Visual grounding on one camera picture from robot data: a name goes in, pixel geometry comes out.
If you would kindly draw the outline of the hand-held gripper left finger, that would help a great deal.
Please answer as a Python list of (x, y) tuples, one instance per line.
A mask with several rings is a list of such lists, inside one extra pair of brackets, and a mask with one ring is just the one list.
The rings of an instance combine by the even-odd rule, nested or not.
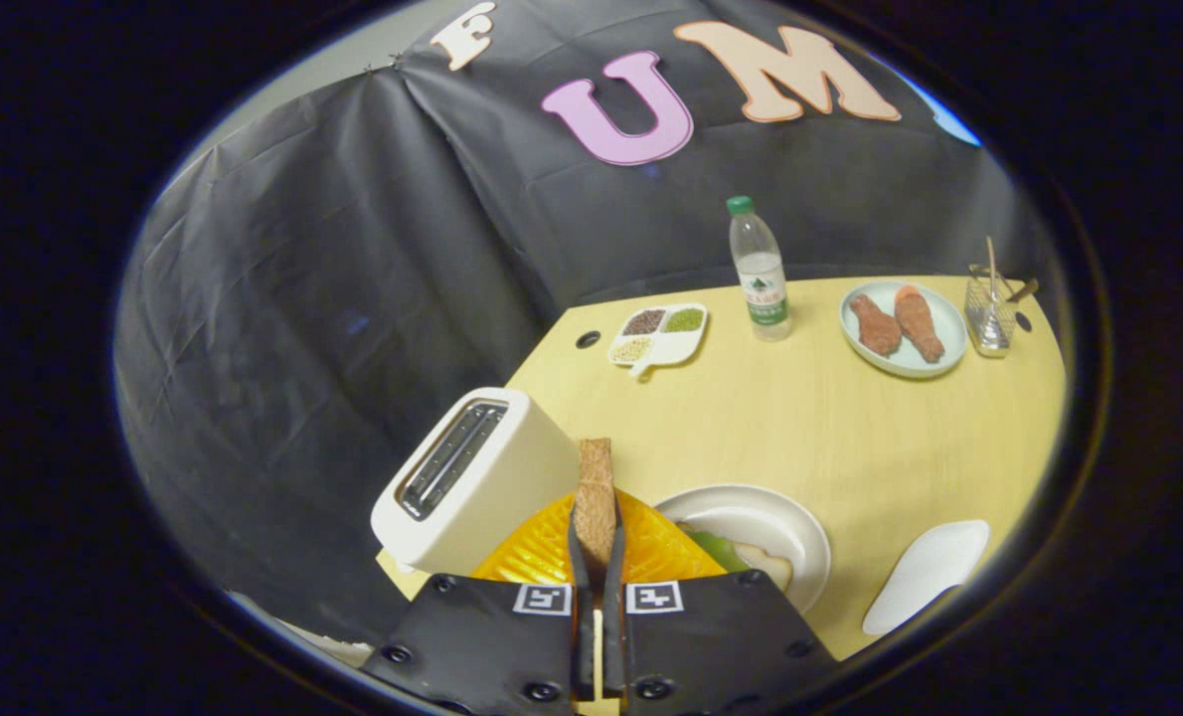
[(433, 574), (363, 671), (464, 715), (574, 715), (594, 698), (594, 596), (573, 497), (537, 512), (565, 578), (515, 582)]

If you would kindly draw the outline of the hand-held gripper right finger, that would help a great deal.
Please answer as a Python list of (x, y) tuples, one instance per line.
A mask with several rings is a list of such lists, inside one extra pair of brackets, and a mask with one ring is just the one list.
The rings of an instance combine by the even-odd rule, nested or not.
[(830, 572), (830, 544), (808, 509), (763, 486), (702, 486), (662, 499), (665, 517), (786, 559), (764, 570), (620, 582), (606, 596), (605, 689), (623, 715), (774, 715), (834, 658), (804, 623)]

